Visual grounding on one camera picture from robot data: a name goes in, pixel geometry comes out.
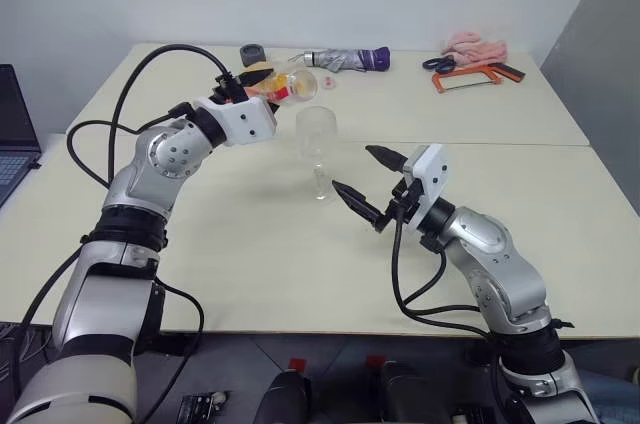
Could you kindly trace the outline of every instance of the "small white object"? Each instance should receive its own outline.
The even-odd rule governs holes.
[[[269,103],[261,96],[231,104],[216,104],[199,97],[195,104],[207,109],[218,121],[227,136],[227,146],[266,141],[276,133],[276,119]]]
[[[407,159],[402,173],[411,185],[414,179],[420,179],[424,194],[420,196],[419,207],[407,226],[414,232],[425,218],[433,203],[436,202],[449,177],[447,154],[442,144],[420,146]]]
[[[323,89],[335,89],[336,80],[331,76],[325,76],[320,80],[320,86]]]
[[[214,392],[211,397],[213,398],[213,404],[216,406],[227,402],[227,395],[224,392]]]
[[[468,422],[464,414],[457,414],[451,418],[451,424],[468,424]]]

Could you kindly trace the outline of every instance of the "laptop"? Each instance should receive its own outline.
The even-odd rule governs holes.
[[[11,64],[0,64],[0,206],[31,169],[41,150]]]

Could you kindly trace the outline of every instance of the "gray floor tile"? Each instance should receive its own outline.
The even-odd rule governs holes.
[[[576,342],[568,349],[577,367],[605,376],[628,379],[640,367],[640,340]]]
[[[348,342],[342,335],[258,334],[252,339],[282,370],[292,358],[305,359],[304,375],[312,381],[329,369]]]
[[[153,354],[136,359],[140,416],[162,391],[179,359]],[[217,422],[250,423],[262,395],[279,372],[249,336],[208,335],[150,422],[175,422],[184,395],[230,391],[231,397]]]
[[[367,356],[383,356],[414,367],[433,382],[446,403],[489,403],[485,369],[466,365],[464,350],[474,341],[420,337],[354,336],[316,383],[319,409],[335,422],[367,422],[379,416]]]
[[[329,419],[329,417],[326,414],[322,412],[317,412],[315,415],[311,417],[309,424],[338,424],[338,423]]]

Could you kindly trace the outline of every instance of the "scissors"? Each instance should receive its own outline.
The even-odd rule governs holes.
[[[451,56],[436,57],[424,61],[422,67],[429,71],[435,70],[438,74],[448,74],[456,68],[456,61]]]

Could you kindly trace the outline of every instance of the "table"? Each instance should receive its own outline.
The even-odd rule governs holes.
[[[134,139],[121,139],[118,165]],[[410,152],[414,144],[394,144]],[[86,162],[105,170],[106,129],[78,134]],[[583,146],[452,144],[444,197],[499,217],[518,250],[547,282],[554,315],[573,321],[562,336],[640,335],[639,220],[593,150]],[[362,143],[342,142],[336,179],[384,206],[400,177],[378,165]],[[98,216],[104,189],[77,169],[63,143],[39,178],[25,182],[0,213],[5,289],[0,319],[17,321],[45,276],[74,250]],[[406,319],[393,301],[392,230],[376,234],[338,199],[312,198],[310,171],[290,137],[218,148],[189,180],[168,226],[159,276],[195,295],[206,330],[450,335]],[[428,280],[435,256],[405,237],[405,293]],[[65,278],[38,312],[51,322]],[[419,306],[471,303],[450,266]],[[480,325],[478,316],[447,316]],[[193,329],[192,307],[167,296],[163,328]]]
[[[122,85],[144,56],[160,44],[138,44],[118,66],[75,122],[109,119]],[[237,47],[207,47],[234,73],[243,67]],[[275,61],[286,61],[300,49],[267,49]],[[387,72],[313,69],[321,79],[332,75],[336,88],[319,89],[310,102],[331,108],[340,133],[361,142],[443,142],[491,144],[588,145],[578,125],[527,54],[514,53],[509,64],[526,72],[516,84],[479,86],[438,94],[431,73],[421,63],[434,53],[393,51]],[[211,94],[217,68],[186,52],[153,61],[133,86],[121,122],[137,127],[184,100]],[[279,132],[294,132],[295,112],[278,116]]]

